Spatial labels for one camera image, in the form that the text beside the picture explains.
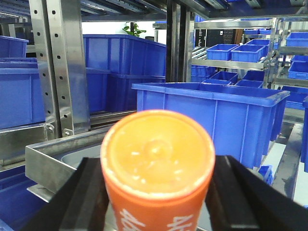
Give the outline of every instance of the plastic crate rim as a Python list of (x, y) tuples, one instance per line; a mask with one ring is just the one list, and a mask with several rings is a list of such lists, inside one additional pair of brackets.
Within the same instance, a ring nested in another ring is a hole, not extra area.
[[(215, 48), (218, 47), (219, 45), (225, 45), (226, 47), (230, 46), (230, 48), (228, 50), (215, 50)], [(237, 47), (239, 47), (238, 44), (216, 44), (213, 47), (207, 48), (206, 51), (229, 52)]]
[(36, 68), (0, 68), (0, 75), (38, 74)]
[(142, 76), (142, 75), (125, 75), (125, 74), (110, 74), (113, 78), (128, 78), (128, 79), (165, 79), (165, 76)]
[[(200, 90), (192, 90), (192, 89), (181, 89), (181, 88), (169, 88), (168, 84), (174, 83), (141, 83), (141, 84), (132, 84), (132, 89), (135, 90), (148, 90), (155, 91), (167, 94), (175, 94), (182, 95), (188, 97), (195, 97), (201, 99), (210, 99), (210, 100), (219, 100), (219, 101), (229, 101), (235, 103), (245, 103), (252, 104), (264, 107), (273, 107), (281, 100), (285, 99), (290, 95), (289, 91), (281, 91), (281, 90), (271, 90), (271, 89), (257, 89), (250, 87), (242, 87), (243, 89), (254, 89), (254, 90), (270, 90), (276, 92), (274, 95), (271, 95), (266, 98), (254, 97), (254, 96), (245, 96), (245, 95), (236, 95), (230, 93), (221, 93), (221, 92), (211, 92), (211, 91), (200, 91)], [(221, 85), (221, 87), (225, 88), (238, 88), (238, 86), (230, 86), (230, 85)]]
[(15, 41), (21, 41), (21, 42), (29, 42), (27, 39), (22, 39), (22, 38), (15, 38), (15, 37), (9, 37), (9, 36), (0, 36), (0, 39), (8, 39), (8, 40), (15, 40)]
[(96, 69), (96, 68), (86, 68), (87, 74), (110, 74), (110, 70), (102, 70), (102, 69)]
[[(258, 50), (256, 51), (240, 51), (240, 50), (237, 50), (243, 46), (249, 46), (249, 47), (260, 47)], [(262, 49), (264, 49), (266, 46), (262, 46), (262, 45), (254, 45), (254, 44), (243, 44), (237, 48), (235, 48), (234, 50), (232, 50), (231, 52), (236, 52), (236, 53), (258, 53), (260, 52)]]
[(143, 39), (143, 38), (138, 38), (136, 36), (133, 36), (133, 35), (122, 35), (122, 34), (112, 34), (112, 35), (103, 35), (103, 34), (84, 34), (83, 35), (83, 38), (86, 38), (86, 39), (99, 39), (99, 38), (103, 38), (103, 39), (130, 39), (130, 40), (135, 40), (135, 41), (140, 41), (140, 42), (145, 42), (145, 43), (149, 43), (149, 44), (154, 44), (154, 45), (158, 45), (158, 46), (161, 46), (161, 47), (166, 47), (165, 44), (163, 43), (159, 43), (159, 42), (154, 42), (154, 41), (151, 41), (151, 40), (148, 40), (148, 39)]

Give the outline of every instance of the metal post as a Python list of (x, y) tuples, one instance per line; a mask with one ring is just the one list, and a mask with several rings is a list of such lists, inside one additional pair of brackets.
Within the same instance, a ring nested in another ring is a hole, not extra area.
[(167, 0), (166, 82), (178, 81), (180, 49), (180, 6)]
[(194, 16), (187, 7), (181, 6), (178, 82), (191, 81)]
[(273, 82), (273, 78), (270, 76), (271, 74), (271, 58), (272, 58), (272, 53), (273, 53), (273, 47), (274, 47), (274, 42), (275, 42), (275, 37), (276, 33), (278, 30), (278, 19), (273, 18), (272, 19), (272, 26), (271, 26), (271, 34), (270, 34), (270, 39), (269, 39), (269, 51), (268, 51), (268, 57), (266, 62), (266, 69), (265, 69), (265, 74), (264, 74), (264, 83), (263, 87), (267, 88), (268, 84), (271, 86), (271, 83)]
[(62, 135), (90, 129), (80, 0), (48, 0), (48, 19)]
[(48, 139), (61, 137), (46, 0), (30, 0), (30, 11), (44, 99)]
[(3, 36), (10, 36), (10, 30), (8, 24), (2, 24), (1, 25), (2, 35)]

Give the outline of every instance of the metal shelving rack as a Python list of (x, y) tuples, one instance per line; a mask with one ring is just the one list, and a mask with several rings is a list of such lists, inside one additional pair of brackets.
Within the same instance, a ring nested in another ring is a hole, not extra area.
[[(48, 93), (48, 95), (44, 94), (46, 123), (0, 131), (0, 146), (6, 147), (0, 152), (2, 164), (21, 160), (23, 158), (21, 154), (26, 145), (45, 141), (26, 148), (26, 174), (39, 182), (42, 179), (38, 180), (36, 177), (41, 173), (46, 175), (42, 167), (48, 167), (50, 169), (48, 176), (53, 176), (59, 170), (57, 173), (69, 177), (74, 170), (64, 169), (60, 166), (64, 165), (60, 161), (54, 161), (56, 167), (52, 167), (50, 162), (46, 162), (47, 159), (51, 160), (48, 156), (53, 157), (68, 151), (72, 145), (74, 148), (81, 148), (101, 141), (110, 124), (130, 113), (89, 115), (88, 96), (85, 93), (86, 76), (81, 22), (160, 21), (167, 18), (166, 81), (185, 82), (190, 79), (191, 63), (203, 62), (204, 65), (209, 65), (206, 63), (209, 61), (192, 62), (194, 29), (199, 26), (205, 29), (224, 26), (199, 23), (195, 27), (195, 13), (207, 20), (213, 20), (245, 17), (300, 17), (307, 12), (308, 6), (304, 6), (304, 0), (280, 0), (279, 5), (277, 1), (272, 0), (230, 3), (224, 0), (2, 0), (0, 2), (2, 29), (7, 24), (32, 23), (42, 91)], [(249, 28), (247, 23), (252, 22), (243, 21), (240, 26), (238, 22), (231, 23), (234, 24), (234, 28)], [(230, 62), (226, 67), (234, 68), (239, 65)], [(256, 65), (255, 69), (264, 69), (269, 63)], [(240, 66), (240, 68), (246, 69), (248, 66)], [(89, 131), (93, 126), (102, 127)], [(298, 167), (296, 160), (298, 159), (294, 158), (289, 163), (294, 168), (291, 173), (293, 177)], [(62, 183), (58, 181), (52, 191), (56, 192)], [(277, 188), (292, 197), (284, 191), (286, 184), (287, 182), (281, 180)]]
[(24, 160), (25, 146), (87, 132), (131, 112), (91, 115), (81, 22), (165, 20), (164, 0), (2, 0), (0, 28), (32, 24), (46, 122), (0, 130), (0, 170)]
[(278, 56), (282, 56), (283, 59), (281, 62), (276, 64), (276, 74), (272, 80), (273, 85), (287, 85), (287, 86), (298, 86), (308, 88), (308, 80), (301, 79), (292, 79), (288, 78), (288, 69), (289, 65), (286, 64), (285, 59), (286, 55), (308, 55), (307, 47), (290, 47), (286, 46), (286, 37), (291, 32), (298, 32), (298, 30), (291, 30), (292, 22), (297, 21), (308, 21), (308, 18), (284, 18), (281, 23), (281, 31), (283, 33), (279, 34), (279, 48), (277, 50)]

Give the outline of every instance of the stainless steel shelf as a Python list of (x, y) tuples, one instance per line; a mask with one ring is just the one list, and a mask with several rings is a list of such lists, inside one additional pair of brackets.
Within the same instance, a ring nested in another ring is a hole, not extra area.
[(288, 67), (280, 68), (273, 84), (308, 88), (308, 80), (288, 78)]
[(248, 62), (236, 62), (236, 61), (221, 61), (221, 60), (208, 60), (208, 59), (193, 59), (193, 65), (201, 66), (214, 66), (222, 68), (234, 68), (234, 69), (246, 69), (260, 71), (267, 67), (265, 63), (248, 63)]
[(270, 20), (256, 20), (256, 21), (204, 21), (194, 24), (195, 29), (249, 29), (249, 28), (270, 28), (272, 19)]
[(308, 54), (308, 47), (287, 47), (286, 41), (282, 41), (278, 49), (280, 54)]
[(245, 39), (261, 39), (261, 38), (263, 38), (263, 39), (269, 39), (270, 38), (270, 35), (245, 35), (245, 34), (243, 34), (243, 37), (245, 38)]
[(200, 66), (214, 66), (222, 68), (246, 69), (246, 70), (263, 70), (268, 67), (267, 58), (263, 58), (258, 63), (237, 62), (237, 61), (222, 61), (206, 59), (207, 48), (196, 48), (192, 52), (192, 64)]

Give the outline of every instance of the stacked blue crates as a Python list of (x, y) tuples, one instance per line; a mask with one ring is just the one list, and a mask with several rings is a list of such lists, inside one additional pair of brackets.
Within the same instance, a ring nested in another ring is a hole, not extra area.
[(259, 167), (288, 91), (205, 83), (133, 84), (137, 111), (166, 109), (190, 116), (212, 137), (217, 155)]
[(212, 66), (192, 65), (191, 82), (203, 82), (209, 79), (216, 72), (216, 68)]
[(166, 46), (130, 35), (84, 35), (86, 67), (110, 70), (106, 111), (136, 109), (132, 83), (163, 82)]

